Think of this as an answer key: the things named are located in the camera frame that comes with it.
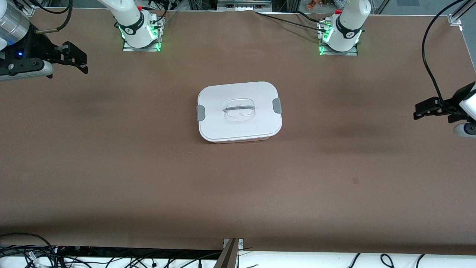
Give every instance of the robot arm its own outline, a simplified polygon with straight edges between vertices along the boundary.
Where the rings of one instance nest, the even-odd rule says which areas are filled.
[[[148,46],[158,38],[151,29],[156,25],[156,14],[139,10],[134,0],[98,0],[114,15],[126,42],[135,48]]]
[[[152,30],[156,14],[139,10],[134,0],[98,0],[116,18],[124,40],[142,48],[158,38]],[[28,21],[11,0],[0,0],[0,81],[47,76],[52,63],[72,65],[88,73],[87,56],[71,42],[57,46]]]
[[[425,116],[448,115],[448,123],[465,120],[466,123],[457,124],[453,131],[461,137],[476,138],[476,84],[459,89],[451,99],[440,100],[432,97],[415,105],[413,119],[418,120]]]
[[[476,85],[469,94],[459,103],[459,106],[468,114],[468,123],[457,124],[453,131],[461,137],[476,138]]]
[[[358,42],[362,25],[370,11],[368,0],[346,1],[342,13],[330,17],[332,31],[324,38],[324,42],[338,52],[349,51]]]

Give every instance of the gray latch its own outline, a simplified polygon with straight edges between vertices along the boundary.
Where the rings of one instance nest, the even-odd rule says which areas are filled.
[[[197,105],[197,122],[205,119],[205,107],[202,105]]]
[[[283,109],[281,108],[281,100],[279,98],[273,100],[273,110],[275,113],[283,113]]]

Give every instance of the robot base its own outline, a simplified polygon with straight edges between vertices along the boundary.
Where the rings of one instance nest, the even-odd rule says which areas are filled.
[[[317,23],[317,28],[318,29],[325,29],[329,30],[329,23],[328,19],[322,20],[322,22]],[[325,32],[317,32],[317,37],[319,38],[319,55],[337,55],[337,56],[357,56],[357,45],[354,45],[349,51],[346,52],[339,52],[336,50],[333,50],[332,48],[329,47],[327,43],[323,41],[324,35],[326,35]]]
[[[156,20],[157,15],[152,13],[152,19]],[[145,46],[143,48],[135,48],[129,45],[124,40],[124,44],[122,45],[122,51],[126,51],[126,52],[137,52],[137,51],[158,52],[160,51],[162,47],[162,36],[164,35],[164,23],[165,23],[165,18],[162,18],[159,21],[157,21],[155,24],[151,25],[152,34],[157,35],[158,37],[157,39],[153,40],[148,46]]]

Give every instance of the wire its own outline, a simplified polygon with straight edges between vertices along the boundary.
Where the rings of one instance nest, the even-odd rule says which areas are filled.
[[[383,2],[382,5],[378,8],[376,14],[380,15],[384,11],[384,9],[387,7],[388,3],[390,0],[387,0],[386,2]]]
[[[24,250],[24,251],[21,251],[21,250],[18,250],[18,249],[16,249],[16,248],[14,248],[14,247],[0,247],[0,248],[4,249],[4,251],[11,251],[11,250],[12,250],[12,251],[15,251],[15,252],[11,252],[11,253],[8,253],[8,254],[5,254],[4,252],[2,252],[2,253],[3,253],[3,256],[1,256],[1,257],[8,257],[8,256],[14,256],[14,255],[22,254],[22,255],[25,257],[25,260],[26,260],[26,262],[27,262],[26,267],[32,267],[32,266],[33,266],[34,268],[36,267],[35,264],[34,264],[35,260],[34,260],[34,259],[31,259],[31,257],[27,254],[27,252],[31,252],[32,250]],[[31,247],[29,247],[29,246],[24,246],[24,247],[18,247],[18,248],[28,249],[28,248],[31,248]],[[34,248],[35,248],[35,249],[45,250],[45,249],[42,248],[42,247],[34,247]],[[48,260],[50,261],[52,267],[54,267],[54,268],[57,268],[57,267],[58,267],[58,260],[57,260],[56,258],[50,258],[50,257],[48,256]]]
[[[35,235],[35,234],[31,234],[31,233],[21,233],[21,232],[17,232],[17,233],[8,233],[8,234],[3,234],[3,235],[0,235],[0,237],[7,237],[7,236],[30,236],[30,237],[36,237],[36,238],[39,238],[41,239],[49,248],[50,252],[55,254],[55,251],[53,249],[53,246],[48,242],[48,240],[46,240],[45,238],[43,238],[42,236],[39,236],[39,235]],[[8,248],[8,250],[16,250],[16,251],[19,251],[17,249],[14,249],[14,248]],[[58,267],[58,260],[56,258],[54,258],[54,263],[55,263],[55,267]]]
[[[189,265],[189,264],[191,264],[191,263],[193,263],[193,262],[196,262],[196,261],[201,260],[201,259],[205,259],[205,258],[207,258],[207,257],[213,256],[213,255],[216,255],[216,254],[221,254],[221,251],[220,251],[220,252],[211,253],[211,254],[208,254],[208,255],[205,255],[205,256],[202,256],[202,257],[199,257],[199,258],[196,258],[195,260],[192,260],[192,261],[188,262],[187,264],[181,266],[180,268],[184,268],[184,267],[186,267],[187,265]]]
[[[418,268],[418,265],[420,264],[421,258],[423,258],[424,254],[420,255],[418,259],[416,260],[416,266],[415,268]]]
[[[58,28],[56,28],[58,31],[62,30],[64,27],[66,27],[69,20],[71,19],[71,14],[73,13],[73,1],[74,0],[69,0],[69,2],[68,2],[68,14],[67,14],[66,19],[64,20],[63,24],[60,25]]]
[[[45,34],[45,33],[51,33],[51,32],[59,32],[62,30],[66,25],[68,24],[69,20],[71,19],[71,14],[73,13],[73,0],[69,0],[68,2],[68,15],[66,16],[66,19],[64,20],[63,24],[60,25],[57,28],[54,29],[48,29],[48,30],[38,30],[35,33],[36,34]]]
[[[126,267],[134,267],[134,266],[136,266],[138,263],[141,263],[141,264],[142,264],[141,261],[143,261],[144,259],[146,259],[146,258],[148,258],[148,257],[151,257],[151,256],[153,256],[154,254],[157,254],[157,253],[159,253],[159,252],[161,252],[161,251],[164,251],[164,250],[163,250],[163,249],[159,249],[159,250],[156,250],[156,251],[152,251],[152,252],[150,252],[149,254],[145,255],[144,257],[136,258],[134,261],[131,260],[131,262],[130,262],[127,266],[125,266],[124,268],[126,268]]]
[[[292,21],[287,21],[287,20],[283,20],[283,19],[276,18],[276,17],[273,17],[273,16],[269,16],[269,15],[266,15],[266,14],[262,14],[262,13],[258,13],[258,12],[255,12],[255,13],[256,13],[256,14],[259,14],[259,15],[261,15],[261,16],[264,16],[264,17],[268,17],[268,18],[272,18],[272,19],[278,20],[278,21],[283,21],[283,22],[291,23],[291,24],[294,24],[294,25],[297,25],[297,26],[301,26],[301,27],[304,27],[304,28],[313,29],[313,30],[315,30],[315,31],[321,31],[321,32],[325,32],[325,31],[326,31],[326,30],[324,30],[324,29],[318,29],[318,28],[315,28],[315,27],[310,27],[310,26],[307,26],[307,25],[302,25],[302,24],[295,23],[295,22],[292,22]]]
[[[305,14],[304,12],[300,12],[300,11],[293,11],[293,13],[296,13],[296,14],[301,14],[304,16],[304,18],[310,20],[310,21],[313,21],[313,22],[319,22],[319,20],[315,20],[313,18],[311,18],[310,16],[308,16],[307,14]]]
[[[357,261],[357,258],[360,256],[360,253],[357,253],[356,256],[354,257],[354,259],[352,260],[352,263],[350,264],[349,268],[353,268],[354,267],[354,264],[356,263]]]
[[[425,69],[426,71],[428,72],[428,74],[430,75],[430,78],[431,78],[431,81],[433,82],[433,85],[435,86],[435,89],[436,89],[436,93],[438,94],[438,98],[440,99],[440,102],[442,104],[442,106],[452,115],[455,115],[457,116],[453,111],[449,110],[446,103],[444,102],[443,100],[443,97],[441,95],[441,92],[440,92],[440,89],[438,87],[438,84],[436,82],[436,79],[435,79],[435,76],[433,75],[433,73],[431,72],[430,70],[430,67],[428,66],[428,63],[426,62],[426,55],[425,55],[425,43],[426,43],[426,37],[428,36],[428,32],[430,31],[430,28],[431,26],[433,26],[433,23],[435,23],[435,21],[438,19],[438,17],[443,14],[443,12],[445,12],[447,9],[451,8],[452,6],[458,4],[459,2],[462,2],[464,0],[456,0],[454,1],[453,3],[447,5],[444,9],[442,9],[430,22],[430,24],[428,25],[426,31],[425,31],[425,35],[423,36],[423,41],[421,43],[421,56],[422,56],[422,59],[423,59],[423,64],[425,65]]]
[[[33,5],[36,5],[36,6],[38,6],[39,8],[41,8],[42,10],[44,10],[44,11],[46,11],[46,12],[48,12],[48,13],[52,13],[52,14],[63,14],[63,13],[65,13],[66,11],[68,11],[68,9],[69,9],[69,3],[68,3],[67,8],[65,8],[65,9],[63,9],[63,10],[61,10],[61,11],[51,11],[51,10],[48,10],[48,9],[44,8],[40,3],[38,3],[37,0],[29,0],[29,1],[30,1]]]
[[[386,263],[384,261],[384,257],[387,257],[388,260],[390,261],[390,264]],[[380,261],[385,265],[387,266],[388,268],[395,268],[395,266],[393,265],[393,261],[392,261],[392,258],[390,258],[390,256],[388,254],[381,254],[380,255]]]
[[[156,23],[156,22],[160,21],[161,19],[163,19],[165,17],[166,13],[167,13],[167,10],[165,10],[164,13],[162,14],[162,16],[160,16],[158,19],[156,19],[155,21],[152,21],[152,23]]]

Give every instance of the brown mat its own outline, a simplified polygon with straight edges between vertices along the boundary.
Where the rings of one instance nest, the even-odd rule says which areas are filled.
[[[54,79],[0,84],[0,230],[62,245],[220,248],[242,237],[255,250],[476,254],[476,140],[446,118],[412,118],[436,95],[420,52],[430,20],[371,16],[359,56],[335,57],[318,54],[312,30],[250,11],[179,12],[161,52],[132,53],[109,11],[74,10],[49,36],[82,48],[89,74],[56,65]],[[475,80],[446,18],[427,58],[446,97]],[[206,142],[200,90],[253,81],[278,89],[281,131]]]

